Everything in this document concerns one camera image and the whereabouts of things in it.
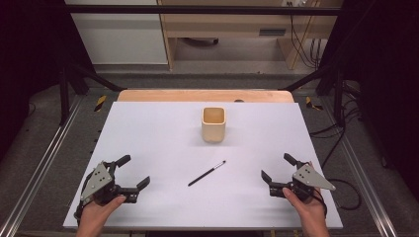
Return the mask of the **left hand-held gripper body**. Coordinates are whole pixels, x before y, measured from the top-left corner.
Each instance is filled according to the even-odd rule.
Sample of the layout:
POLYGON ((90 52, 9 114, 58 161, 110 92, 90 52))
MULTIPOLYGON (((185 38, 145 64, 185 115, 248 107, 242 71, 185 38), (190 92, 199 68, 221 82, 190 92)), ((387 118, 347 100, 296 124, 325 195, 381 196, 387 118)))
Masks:
POLYGON ((102 161, 88 175, 86 183, 82 188, 80 201, 86 205, 92 201, 97 204, 105 205, 118 196, 126 197, 127 203, 136 203, 137 188, 122 188, 115 181, 115 162, 102 161))

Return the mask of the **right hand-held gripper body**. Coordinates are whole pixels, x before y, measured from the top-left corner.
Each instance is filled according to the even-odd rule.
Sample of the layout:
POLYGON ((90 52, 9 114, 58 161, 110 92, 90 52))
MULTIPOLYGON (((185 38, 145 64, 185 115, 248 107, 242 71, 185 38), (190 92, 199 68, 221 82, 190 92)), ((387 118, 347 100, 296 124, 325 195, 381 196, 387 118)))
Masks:
POLYGON ((292 161, 296 171, 288 183, 277 183, 269 179, 269 193, 271 197, 284 198, 283 188, 290 189, 299 200, 306 201, 314 196, 316 188, 335 191, 336 188, 326 178, 315 171, 308 162, 292 161))

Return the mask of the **black pen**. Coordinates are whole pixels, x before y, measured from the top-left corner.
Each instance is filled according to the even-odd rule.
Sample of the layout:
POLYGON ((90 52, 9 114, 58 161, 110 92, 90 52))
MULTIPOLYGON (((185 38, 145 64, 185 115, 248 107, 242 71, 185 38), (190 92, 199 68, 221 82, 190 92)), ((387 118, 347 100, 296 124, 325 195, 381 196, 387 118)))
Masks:
POLYGON ((195 178, 194 180, 192 180, 189 184, 188 187, 194 185, 195 183, 197 183, 198 181, 200 181, 201 179, 203 179, 204 177, 206 177, 207 175, 209 175, 210 173, 212 173, 213 171, 215 171, 216 169, 218 169, 219 167, 221 167, 222 165, 224 165, 226 163, 226 160, 223 160, 222 162, 218 163, 217 165, 215 165, 214 167, 210 168, 209 170, 205 171, 203 174, 201 174, 200 176, 198 176, 197 178, 195 178))

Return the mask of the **square wooden pen holder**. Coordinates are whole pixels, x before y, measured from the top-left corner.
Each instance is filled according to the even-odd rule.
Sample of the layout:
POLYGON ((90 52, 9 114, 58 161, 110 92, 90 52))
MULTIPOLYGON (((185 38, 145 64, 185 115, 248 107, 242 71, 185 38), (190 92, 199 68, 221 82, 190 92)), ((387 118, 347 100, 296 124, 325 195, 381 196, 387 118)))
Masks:
POLYGON ((203 108, 202 138, 205 142, 218 143, 224 139, 226 113, 224 108, 203 108))

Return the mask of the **person's left hand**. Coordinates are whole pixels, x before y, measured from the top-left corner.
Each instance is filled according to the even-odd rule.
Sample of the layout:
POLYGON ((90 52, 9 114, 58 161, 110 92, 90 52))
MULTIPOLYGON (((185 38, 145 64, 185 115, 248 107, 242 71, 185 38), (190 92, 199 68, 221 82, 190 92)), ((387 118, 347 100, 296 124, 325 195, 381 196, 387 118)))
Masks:
POLYGON ((105 205, 99 205, 94 201, 90 202, 83 209, 80 227, 103 227, 110 215, 118 209, 125 200, 126 197, 118 196, 105 205))

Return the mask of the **white board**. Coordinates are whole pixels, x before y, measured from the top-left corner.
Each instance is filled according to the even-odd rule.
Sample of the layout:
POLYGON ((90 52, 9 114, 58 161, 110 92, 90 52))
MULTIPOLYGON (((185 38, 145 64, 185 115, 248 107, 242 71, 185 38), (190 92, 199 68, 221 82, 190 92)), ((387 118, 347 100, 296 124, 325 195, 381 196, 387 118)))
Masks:
POLYGON ((202 138, 204 103, 115 102, 87 166, 131 159, 116 172, 116 182, 150 184, 136 203, 125 203, 108 219, 121 230, 270 230, 300 225, 289 202, 271 197, 261 178, 287 183, 295 171, 289 153, 320 166, 296 103, 224 103, 225 138, 202 138), (226 163, 188 187, 188 184, 226 163))

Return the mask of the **yellow clamp right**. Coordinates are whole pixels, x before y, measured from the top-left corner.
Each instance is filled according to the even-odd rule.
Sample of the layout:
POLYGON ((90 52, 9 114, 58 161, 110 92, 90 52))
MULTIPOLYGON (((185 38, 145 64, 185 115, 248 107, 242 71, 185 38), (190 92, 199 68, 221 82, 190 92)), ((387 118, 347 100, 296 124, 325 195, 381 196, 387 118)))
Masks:
POLYGON ((305 98, 305 104, 307 108, 311 108, 317 111, 323 111, 323 107, 322 106, 316 106, 312 103, 310 97, 306 97, 305 98))

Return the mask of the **yellow clamp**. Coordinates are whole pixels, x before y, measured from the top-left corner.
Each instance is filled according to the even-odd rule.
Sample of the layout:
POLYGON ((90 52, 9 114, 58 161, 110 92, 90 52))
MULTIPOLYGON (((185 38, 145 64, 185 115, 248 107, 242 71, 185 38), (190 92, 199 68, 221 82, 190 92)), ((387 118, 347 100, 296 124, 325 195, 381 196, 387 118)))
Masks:
POLYGON ((97 101, 97 104, 96 104, 96 107, 94 109, 94 112, 99 112, 101 110, 101 108, 103 107, 106 99, 107 99, 107 96, 106 95, 100 96, 100 98, 97 101))
POLYGON ((317 111, 323 111, 323 107, 322 106, 316 106, 312 103, 310 97, 306 97, 305 98, 305 104, 307 108, 311 108, 317 111))

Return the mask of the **yellow clamp left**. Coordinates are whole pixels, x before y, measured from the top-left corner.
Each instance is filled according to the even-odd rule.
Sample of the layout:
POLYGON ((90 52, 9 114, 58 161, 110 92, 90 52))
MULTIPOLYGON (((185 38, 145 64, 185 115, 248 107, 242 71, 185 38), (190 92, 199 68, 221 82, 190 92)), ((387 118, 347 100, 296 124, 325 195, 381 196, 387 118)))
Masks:
POLYGON ((96 107, 94 109, 94 112, 99 112, 101 110, 101 108, 103 107, 106 99, 107 99, 107 96, 106 95, 100 96, 100 98, 97 101, 97 104, 96 104, 96 107))

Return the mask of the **black metal stand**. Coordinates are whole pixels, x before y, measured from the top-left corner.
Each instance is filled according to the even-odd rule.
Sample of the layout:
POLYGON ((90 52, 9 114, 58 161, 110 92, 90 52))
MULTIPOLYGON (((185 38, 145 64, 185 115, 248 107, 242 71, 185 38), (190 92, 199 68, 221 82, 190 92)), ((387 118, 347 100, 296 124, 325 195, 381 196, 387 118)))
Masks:
POLYGON ((105 78, 99 76, 96 72, 88 70, 77 64, 69 64, 63 67, 59 73, 59 92, 61 119, 60 125, 64 125, 70 117, 68 86, 71 86, 77 95, 86 95, 89 91, 85 78, 90 78, 95 82, 114 91, 121 92, 123 87, 118 86, 105 78))
POLYGON ((320 80, 315 89, 318 96, 325 96, 331 91, 331 89, 334 89, 333 118, 339 126, 343 127, 344 116, 342 96, 344 79, 343 72, 338 66, 333 65, 332 63, 321 66, 319 69, 306 75, 302 79, 286 86, 285 88, 281 88, 281 91, 293 92, 314 79, 320 80))

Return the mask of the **wooden table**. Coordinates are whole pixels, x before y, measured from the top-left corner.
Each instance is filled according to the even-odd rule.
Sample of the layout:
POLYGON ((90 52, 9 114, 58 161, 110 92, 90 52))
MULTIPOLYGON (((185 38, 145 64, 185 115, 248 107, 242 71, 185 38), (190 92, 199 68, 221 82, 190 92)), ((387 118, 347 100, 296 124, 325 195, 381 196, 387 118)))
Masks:
POLYGON ((123 90, 118 102, 237 102, 293 103, 293 95, 278 90, 123 90))

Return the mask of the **black curtain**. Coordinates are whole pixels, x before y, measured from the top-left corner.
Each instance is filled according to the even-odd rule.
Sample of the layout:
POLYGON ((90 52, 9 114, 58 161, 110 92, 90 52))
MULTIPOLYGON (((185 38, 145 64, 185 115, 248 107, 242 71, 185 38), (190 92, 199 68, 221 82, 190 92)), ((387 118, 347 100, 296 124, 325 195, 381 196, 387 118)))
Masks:
POLYGON ((48 41, 91 70, 92 61, 70 14, 58 8, 65 0, 0 0, 0 161, 29 113, 30 97, 58 83, 61 66, 48 41))
POLYGON ((388 161, 419 201, 419 0, 343 0, 323 54, 361 86, 362 108, 388 161))

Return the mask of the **white cabinet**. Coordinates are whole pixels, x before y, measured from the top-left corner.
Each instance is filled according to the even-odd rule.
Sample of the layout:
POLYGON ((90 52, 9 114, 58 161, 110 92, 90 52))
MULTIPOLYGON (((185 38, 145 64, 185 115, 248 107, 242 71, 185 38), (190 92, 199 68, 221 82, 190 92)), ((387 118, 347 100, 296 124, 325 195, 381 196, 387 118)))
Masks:
POLYGON ((158 14, 72 14, 94 65, 166 64, 158 14))

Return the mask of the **aluminium floor rail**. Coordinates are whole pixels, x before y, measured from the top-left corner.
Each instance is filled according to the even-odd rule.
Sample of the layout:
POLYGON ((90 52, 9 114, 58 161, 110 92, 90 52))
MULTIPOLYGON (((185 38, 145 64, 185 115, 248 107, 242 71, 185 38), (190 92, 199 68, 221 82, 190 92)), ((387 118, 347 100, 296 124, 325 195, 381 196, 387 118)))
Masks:
POLYGON ((380 201, 373 183, 368 177, 365 169, 362 167, 358 156, 355 153, 346 134, 341 139, 341 150, 350 167, 352 174, 360 188, 360 193, 370 211, 370 214, 376 224, 381 237, 398 237, 397 232, 380 201))
POLYGON ((73 121, 79 112, 79 108, 83 100, 83 96, 74 97, 67 119, 58 127, 52 141, 49 143, 45 153, 37 165, 37 168, 28 181, 24 191, 20 195, 12 212, 0 227, 0 237, 14 237, 17 233, 29 207, 40 189, 50 165, 54 161, 56 154, 68 133, 68 130, 72 126, 73 121))

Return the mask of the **black horizontal frame bar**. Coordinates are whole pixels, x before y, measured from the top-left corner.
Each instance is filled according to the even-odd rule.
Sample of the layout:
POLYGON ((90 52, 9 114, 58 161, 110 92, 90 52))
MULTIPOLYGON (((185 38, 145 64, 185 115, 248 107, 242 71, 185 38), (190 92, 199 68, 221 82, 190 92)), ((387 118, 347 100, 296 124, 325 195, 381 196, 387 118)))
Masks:
POLYGON ((251 6, 174 6, 174 5, 66 5, 70 13, 86 14, 207 14, 207 15, 296 15, 338 16, 340 8, 251 7, 251 6))

